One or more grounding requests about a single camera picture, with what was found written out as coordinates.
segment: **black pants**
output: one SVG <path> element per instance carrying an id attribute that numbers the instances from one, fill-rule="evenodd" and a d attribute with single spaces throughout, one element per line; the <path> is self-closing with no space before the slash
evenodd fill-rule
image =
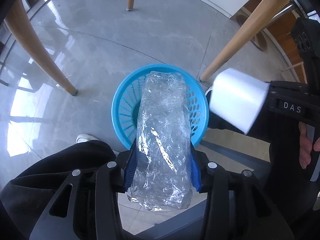
<path id="1" fill-rule="evenodd" d="M 110 146 L 102 141 L 72 145 L 33 164 L 11 180 L 0 193 L 0 200 L 23 237 L 29 239 L 43 209 L 72 170 L 96 170 L 115 158 Z M 1 221 L 5 215 L 0 207 Z"/>

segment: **blue plastic basket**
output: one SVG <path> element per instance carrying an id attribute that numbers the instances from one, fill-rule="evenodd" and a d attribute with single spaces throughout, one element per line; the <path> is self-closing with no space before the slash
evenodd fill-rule
<path id="1" fill-rule="evenodd" d="M 111 107 L 112 124 L 122 144 L 130 149 L 137 134 L 137 119 L 142 87 L 146 75 L 151 71 L 179 72 L 187 85 L 188 107 L 191 123 L 191 141 L 196 146 L 204 136 L 208 125 L 207 99 L 198 82 L 186 71 L 167 64 L 152 64 L 141 67 L 127 76 L 118 87 Z"/>

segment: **finger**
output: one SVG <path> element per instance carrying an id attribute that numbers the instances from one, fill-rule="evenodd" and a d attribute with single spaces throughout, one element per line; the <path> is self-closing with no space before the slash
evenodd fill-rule
<path id="1" fill-rule="evenodd" d="M 305 137 L 307 136 L 307 126 L 304 122 L 299 122 L 299 130 L 300 134 L 304 135 Z"/>
<path id="2" fill-rule="evenodd" d="M 307 167 L 307 164 L 301 158 L 299 158 L 299 163 L 300 163 L 301 168 L 305 169 Z"/>
<path id="3" fill-rule="evenodd" d="M 307 153 L 311 153 L 312 142 L 303 134 L 300 135 L 300 147 L 303 148 Z"/>
<path id="4" fill-rule="evenodd" d="M 300 147 L 299 157 L 305 162 L 306 165 L 309 165 L 311 163 L 310 153 L 307 153 L 302 147 Z"/>
<path id="5" fill-rule="evenodd" d="M 318 138 L 313 146 L 313 149 L 316 151 L 316 152 L 320 152 L 320 138 Z"/>

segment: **white mug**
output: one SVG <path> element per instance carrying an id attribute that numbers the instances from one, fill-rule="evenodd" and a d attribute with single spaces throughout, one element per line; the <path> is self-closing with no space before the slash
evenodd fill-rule
<path id="1" fill-rule="evenodd" d="M 266 100 L 268 89 L 269 83 L 229 68 L 213 81 L 209 109 L 247 134 Z"/>

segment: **crumpled plastic wrap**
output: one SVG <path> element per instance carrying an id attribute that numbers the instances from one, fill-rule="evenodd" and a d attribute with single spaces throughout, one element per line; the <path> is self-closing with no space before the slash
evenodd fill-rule
<path id="1" fill-rule="evenodd" d="M 137 124 L 137 169 L 128 198 L 149 211 L 188 208 L 192 198 L 190 116 L 180 73 L 146 77 Z"/>

